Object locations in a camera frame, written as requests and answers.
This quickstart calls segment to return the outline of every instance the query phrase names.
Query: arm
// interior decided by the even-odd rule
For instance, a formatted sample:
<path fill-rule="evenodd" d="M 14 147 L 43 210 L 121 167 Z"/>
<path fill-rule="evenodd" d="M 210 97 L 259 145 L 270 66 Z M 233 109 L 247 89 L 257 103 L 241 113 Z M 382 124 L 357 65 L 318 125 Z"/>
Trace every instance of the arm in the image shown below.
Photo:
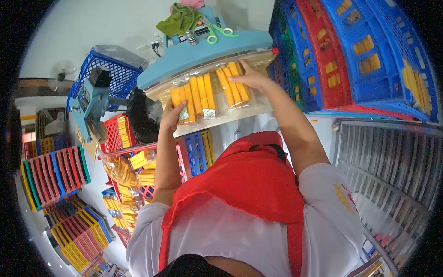
<path fill-rule="evenodd" d="M 296 175 L 299 176 L 310 165 L 329 164 L 317 133 L 286 92 L 269 77 L 252 69 L 245 61 L 241 61 L 241 64 L 246 70 L 245 76 L 232 77 L 230 81 L 244 83 L 268 97 L 291 154 Z"/>
<path fill-rule="evenodd" d="M 177 129 L 177 121 L 185 106 L 186 101 L 173 109 L 172 101 L 169 99 L 163 112 L 155 166 L 155 193 L 152 202 L 160 202 L 170 206 L 172 193 L 182 185 L 173 133 Z"/>

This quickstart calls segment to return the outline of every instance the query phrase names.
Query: metal rack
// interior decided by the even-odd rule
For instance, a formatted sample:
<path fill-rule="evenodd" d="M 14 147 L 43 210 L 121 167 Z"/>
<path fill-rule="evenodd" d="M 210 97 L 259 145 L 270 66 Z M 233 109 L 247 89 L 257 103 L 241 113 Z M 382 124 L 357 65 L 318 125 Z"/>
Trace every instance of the metal rack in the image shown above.
<path fill-rule="evenodd" d="M 365 236 L 396 277 L 441 194 L 443 130 L 398 121 L 336 124 L 335 165 L 348 178 Z"/>

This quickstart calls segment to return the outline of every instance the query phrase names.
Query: scissors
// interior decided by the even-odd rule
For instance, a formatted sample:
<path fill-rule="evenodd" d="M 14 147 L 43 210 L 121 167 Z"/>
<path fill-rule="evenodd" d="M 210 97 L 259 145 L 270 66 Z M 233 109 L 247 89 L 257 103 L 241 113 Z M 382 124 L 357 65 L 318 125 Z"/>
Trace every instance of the scissors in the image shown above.
<path fill-rule="evenodd" d="M 228 36 L 228 37 L 236 37 L 238 35 L 234 35 L 234 31 L 232 31 L 232 29 L 230 28 L 220 28 L 219 26 L 212 24 L 209 19 L 206 16 L 203 16 L 202 21 L 208 26 L 208 30 L 209 30 L 209 36 L 206 39 L 206 41 L 209 44 L 216 44 L 218 41 L 217 36 L 215 35 L 214 31 L 212 30 L 212 27 L 214 27 L 215 30 L 219 31 L 220 33 L 222 33 L 224 36 Z"/>

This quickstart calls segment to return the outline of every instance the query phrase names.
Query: person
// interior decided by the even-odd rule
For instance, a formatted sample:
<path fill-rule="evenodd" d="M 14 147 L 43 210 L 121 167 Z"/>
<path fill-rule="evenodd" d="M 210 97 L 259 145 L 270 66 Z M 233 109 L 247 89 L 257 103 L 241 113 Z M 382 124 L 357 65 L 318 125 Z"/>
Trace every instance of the person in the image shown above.
<path fill-rule="evenodd" d="M 181 183 L 173 132 L 185 103 L 164 111 L 155 193 L 128 243 L 141 276 L 346 276 L 363 245 L 346 177 L 278 84 L 241 61 L 244 83 L 267 96 L 287 144 L 273 131 L 233 142 L 204 173 Z"/>

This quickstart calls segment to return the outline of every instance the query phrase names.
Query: white shirt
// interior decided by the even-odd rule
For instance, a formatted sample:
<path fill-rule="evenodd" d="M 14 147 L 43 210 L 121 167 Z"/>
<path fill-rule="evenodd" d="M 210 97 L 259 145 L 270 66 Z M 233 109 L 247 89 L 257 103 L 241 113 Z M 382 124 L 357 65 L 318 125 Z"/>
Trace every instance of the white shirt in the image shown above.
<path fill-rule="evenodd" d="M 346 276 L 359 260 L 363 232 L 346 187 L 343 173 L 330 164 L 309 166 L 299 176 L 305 200 L 302 276 Z M 126 251 L 134 277 L 158 273 L 161 224 L 168 208 L 151 203 L 140 210 Z M 174 223 L 168 263 L 184 254 L 232 258 L 266 277 L 291 276 L 286 224 L 256 218 L 216 198 Z"/>

